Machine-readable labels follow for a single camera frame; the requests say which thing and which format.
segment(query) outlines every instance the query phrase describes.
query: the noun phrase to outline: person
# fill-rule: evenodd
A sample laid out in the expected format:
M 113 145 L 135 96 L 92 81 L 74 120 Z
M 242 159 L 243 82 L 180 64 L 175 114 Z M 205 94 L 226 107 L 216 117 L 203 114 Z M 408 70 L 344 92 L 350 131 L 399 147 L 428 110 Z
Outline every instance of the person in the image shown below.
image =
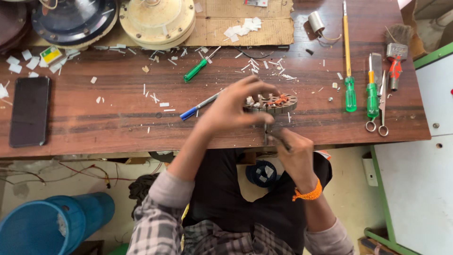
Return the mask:
M 270 114 L 242 110 L 248 96 L 257 101 L 260 93 L 280 95 L 256 76 L 244 78 L 225 88 L 197 121 L 179 154 L 136 208 L 128 255 L 285 255 L 302 254 L 304 247 L 312 255 L 354 253 L 344 226 L 321 192 L 332 178 L 332 168 L 313 152 L 312 141 L 282 129 L 288 151 L 280 139 L 272 139 L 285 172 L 271 192 L 254 202 L 247 202 L 240 192 L 236 161 L 241 150 L 207 150 L 221 132 L 274 123 Z M 304 199 L 297 198 L 296 187 Z

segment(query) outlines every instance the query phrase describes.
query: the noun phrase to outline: wooden workbench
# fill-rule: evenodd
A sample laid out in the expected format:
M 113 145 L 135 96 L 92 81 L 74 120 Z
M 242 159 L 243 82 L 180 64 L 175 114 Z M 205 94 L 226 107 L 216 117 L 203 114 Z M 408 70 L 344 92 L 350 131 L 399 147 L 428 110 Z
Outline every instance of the wooden workbench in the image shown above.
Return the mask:
M 384 56 L 385 26 L 402 22 L 396 0 L 349 0 L 347 3 L 352 75 L 356 79 L 357 93 L 357 111 L 353 113 L 345 110 L 345 88 L 337 76 L 337 72 L 346 76 L 343 40 L 333 44 L 332 48 L 322 44 L 312 37 L 313 32 L 306 23 L 307 16 L 317 10 L 327 27 L 325 35 L 337 37 L 342 33 L 342 2 L 296 1 L 294 9 L 295 44 L 289 49 L 266 46 L 247 50 L 242 47 L 251 55 L 273 52 L 270 57 L 261 60 L 276 62 L 283 58 L 284 73 L 297 77 L 286 81 L 283 77 L 271 75 L 279 72 L 275 67 L 266 70 L 263 65 L 260 66 L 259 76 L 264 81 L 275 84 L 282 92 L 296 94 L 299 99 L 297 109 L 291 114 L 291 123 L 288 123 L 288 116 L 278 116 L 277 126 L 308 137 L 317 145 L 430 139 L 411 57 L 403 63 L 399 91 L 392 93 L 393 96 L 387 100 L 389 135 L 381 137 L 377 132 L 370 133 L 365 129 L 365 122 L 369 120 L 366 117 L 368 55 L 377 52 Z M 305 49 L 314 51 L 314 55 L 310 56 Z M 41 50 L 36 48 L 31 51 L 33 55 L 38 55 Z M 52 74 L 49 69 L 37 67 L 35 72 L 48 75 L 53 83 L 48 143 L 41 147 L 10 148 L 8 139 L 12 107 L 0 102 L 0 106 L 6 106 L 0 109 L 0 157 L 179 149 L 198 120 L 193 116 L 183 122 L 179 115 L 251 73 L 248 69 L 243 74 L 236 73 L 248 64 L 249 58 L 242 55 L 235 59 L 239 52 L 232 47 L 224 47 L 212 58 L 213 64 L 200 71 L 190 83 L 184 83 L 183 75 L 199 60 L 194 49 L 189 49 L 188 55 L 182 58 L 182 50 L 173 54 L 158 54 L 160 63 L 152 62 L 148 74 L 141 68 L 150 64 L 148 58 L 153 51 L 135 51 L 137 55 L 128 50 L 126 54 L 120 54 L 89 49 L 68 61 L 60 76 Z M 11 54 L 23 59 L 20 50 Z M 22 60 L 22 74 L 11 74 L 5 62 L 9 55 L 0 57 L 0 82 L 12 82 L 8 87 L 10 97 L 5 98 L 12 102 L 14 81 L 27 76 L 29 70 Z M 177 66 L 167 60 L 171 56 L 178 56 L 175 61 Z M 383 61 L 383 69 L 388 70 L 389 67 L 390 63 Z M 93 76 L 97 77 L 95 84 L 90 83 Z M 341 86 L 339 92 L 332 88 L 333 82 Z M 160 102 L 169 102 L 170 107 L 166 108 L 176 111 L 164 112 L 164 108 L 155 104 L 152 98 L 146 98 L 143 95 L 144 83 L 146 91 L 155 93 Z M 105 99 L 104 103 L 96 103 L 99 96 Z M 328 101 L 329 97 L 333 98 L 332 102 Z M 162 113 L 161 118 L 156 118 L 157 112 Z M 262 145 L 263 127 L 257 126 L 219 135 L 209 147 Z

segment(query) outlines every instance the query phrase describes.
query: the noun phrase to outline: smartphone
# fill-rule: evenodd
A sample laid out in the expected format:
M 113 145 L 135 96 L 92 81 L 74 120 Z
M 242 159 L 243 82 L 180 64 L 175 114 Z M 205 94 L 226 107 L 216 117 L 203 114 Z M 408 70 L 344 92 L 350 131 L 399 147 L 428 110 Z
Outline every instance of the smartphone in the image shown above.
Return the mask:
M 16 80 L 10 129 L 11 147 L 46 143 L 50 85 L 48 77 Z

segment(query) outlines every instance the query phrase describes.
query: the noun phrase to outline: blue bucket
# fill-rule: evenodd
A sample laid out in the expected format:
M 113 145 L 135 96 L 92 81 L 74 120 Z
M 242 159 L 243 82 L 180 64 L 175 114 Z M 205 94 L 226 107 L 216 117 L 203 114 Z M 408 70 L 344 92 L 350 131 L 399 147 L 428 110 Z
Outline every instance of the blue bucket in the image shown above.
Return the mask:
M 0 255 L 65 255 L 107 224 L 115 204 L 106 193 L 52 196 L 24 203 L 0 223 Z M 57 215 L 66 227 L 58 230 Z

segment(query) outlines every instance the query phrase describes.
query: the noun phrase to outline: hand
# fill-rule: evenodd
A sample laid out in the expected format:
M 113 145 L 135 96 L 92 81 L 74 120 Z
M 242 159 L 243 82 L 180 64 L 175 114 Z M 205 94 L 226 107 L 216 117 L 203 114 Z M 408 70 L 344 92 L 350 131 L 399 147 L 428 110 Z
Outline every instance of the hand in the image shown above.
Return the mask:
M 289 145 L 289 151 L 279 139 Z M 318 183 L 313 171 L 313 141 L 286 128 L 281 129 L 279 139 L 272 137 L 285 171 L 291 176 L 300 193 L 313 191 Z
M 252 96 L 257 102 L 258 94 L 261 93 L 280 95 L 274 85 L 264 83 L 254 75 L 231 84 L 219 94 L 197 126 L 215 135 L 218 132 L 231 131 L 248 125 L 274 123 L 274 117 L 268 113 L 250 114 L 244 113 L 242 109 L 247 97 Z

